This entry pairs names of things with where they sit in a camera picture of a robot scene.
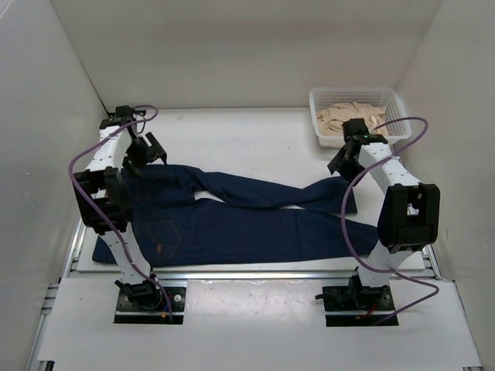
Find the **dark blue denim trousers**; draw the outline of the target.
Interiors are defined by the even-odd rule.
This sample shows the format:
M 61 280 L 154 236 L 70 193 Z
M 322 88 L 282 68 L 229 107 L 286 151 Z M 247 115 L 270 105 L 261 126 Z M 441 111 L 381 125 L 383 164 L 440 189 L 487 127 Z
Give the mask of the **dark blue denim trousers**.
M 122 172 L 131 222 L 153 267 L 287 263 L 349 257 L 340 214 L 357 213 L 347 183 L 329 177 L 304 188 L 186 165 L 148 165 L 140 179 Z M 347 221 L 357 252 L 377 243 L 374 226 Z

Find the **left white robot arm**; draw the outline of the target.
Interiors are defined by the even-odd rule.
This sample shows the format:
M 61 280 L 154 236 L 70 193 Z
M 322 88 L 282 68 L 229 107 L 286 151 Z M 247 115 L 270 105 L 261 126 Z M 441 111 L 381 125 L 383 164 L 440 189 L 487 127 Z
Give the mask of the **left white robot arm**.
M 152 105 L 116 107 L 100 125 L 99 141 L 69 164 L 81 219 L 107 245 L 120 270 L 115 284 L 131 303 L 147 310 L 170 309 L 165 288 L 157 281 L 131 228 L 133 206 L 122 170 L 137 176 L 141 167 L 166 153 L 151 133 L 139 127 L 153 120 Z

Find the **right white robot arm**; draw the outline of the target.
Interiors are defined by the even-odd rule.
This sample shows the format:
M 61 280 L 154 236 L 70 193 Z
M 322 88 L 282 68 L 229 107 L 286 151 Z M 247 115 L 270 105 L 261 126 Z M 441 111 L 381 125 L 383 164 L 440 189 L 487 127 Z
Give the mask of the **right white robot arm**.
M 342 128 L 344 145 L 328 165 L 348 182 L 341 208 L 347 207 L 353 187 L 365 175 L 371 175 L 384 194 L 377 221 L 378 242 L 366 260 L 351 241 L 346 220 L 340 220 L 344 241 L 359 263 L 347 299 L 355 308 L 364 309 L 384 293 L 404 260 L 436 241 L 440 190 L 413 176 L 384 136 L 370 132 L 363 119 L 350 119 Z

